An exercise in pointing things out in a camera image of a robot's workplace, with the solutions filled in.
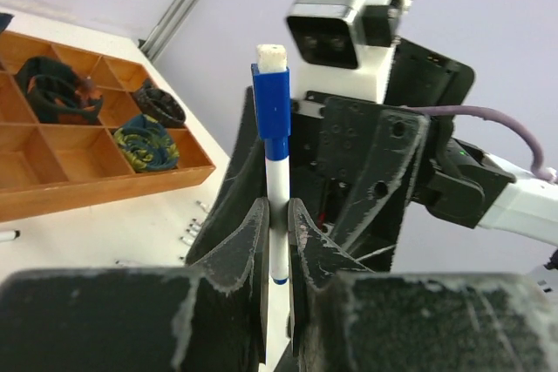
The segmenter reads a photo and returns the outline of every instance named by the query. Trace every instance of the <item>screw hole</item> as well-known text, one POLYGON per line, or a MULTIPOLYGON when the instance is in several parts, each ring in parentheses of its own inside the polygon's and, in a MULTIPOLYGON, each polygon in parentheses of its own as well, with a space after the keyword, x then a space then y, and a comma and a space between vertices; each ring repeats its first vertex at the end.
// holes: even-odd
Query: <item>screw hole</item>
POLYGON ((393 127, 391 128, 391 134, 393 135, 393 137, 397 137, 398 139, 403 137, 403 134, 405 134, 405 124, 403 124, 401 121, 393 124, 393 127))
POLYGON ((387 185, 384 182, 374 185, 374 196, 379 200, 387 196, 387 185))

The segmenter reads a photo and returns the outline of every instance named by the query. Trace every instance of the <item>wooden organizer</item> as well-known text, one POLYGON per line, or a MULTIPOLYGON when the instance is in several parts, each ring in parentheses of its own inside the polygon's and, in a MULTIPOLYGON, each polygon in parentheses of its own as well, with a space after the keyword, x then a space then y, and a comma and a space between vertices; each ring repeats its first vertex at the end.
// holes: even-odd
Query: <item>wooden organizer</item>
POLYGON ((0 221, 161 193, 201 184, 214 165, 186 128, 169 129, 180 150, 174 170, 136 173, 112 132, 141 114, 132 91, 141 64, 6 31, 0 35, 0 221), (48 56, 90 76, 104 93, 97 125, 40 124, 13 76, 48 56))

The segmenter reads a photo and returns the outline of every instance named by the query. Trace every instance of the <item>whiteboard marker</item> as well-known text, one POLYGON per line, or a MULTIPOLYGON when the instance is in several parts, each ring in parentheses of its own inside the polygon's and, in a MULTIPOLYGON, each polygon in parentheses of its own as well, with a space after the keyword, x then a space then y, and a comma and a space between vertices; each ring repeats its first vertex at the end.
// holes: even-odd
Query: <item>whiteboard marker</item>
POLYGON ((287 51, 282 45, 258 45, 252 64, 258 134, 265 147, 269 200, 269 274, 282 285, 289 278, 287 207, 290 199, 290 85, 287 51))
POLYGON ((0 243, 5 241, 13 241, 21 235, 19 230, 0 231, 0 243))

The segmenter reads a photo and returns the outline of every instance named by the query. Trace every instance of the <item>metal strip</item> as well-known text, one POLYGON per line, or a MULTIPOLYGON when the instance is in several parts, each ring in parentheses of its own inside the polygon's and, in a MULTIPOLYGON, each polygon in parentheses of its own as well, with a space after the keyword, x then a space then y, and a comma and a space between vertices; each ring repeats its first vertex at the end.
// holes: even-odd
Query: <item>metal strip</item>
POLYGON ((155 61, 160 56, 197 1, 173 0, 163 18, 140 48, 147 58, 155 61))

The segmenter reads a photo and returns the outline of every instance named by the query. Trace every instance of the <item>black rolled belt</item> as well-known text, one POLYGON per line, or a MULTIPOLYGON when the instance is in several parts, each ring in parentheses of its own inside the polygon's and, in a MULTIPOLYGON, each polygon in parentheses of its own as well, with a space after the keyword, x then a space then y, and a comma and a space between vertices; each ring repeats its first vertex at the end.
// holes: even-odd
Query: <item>black rolled belt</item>
POLYGON ((165 128, 181 128, 186 122, 186 114, 170 93, 153 86, 146 80, 133 98, 142 113, 155 118, 165 128))

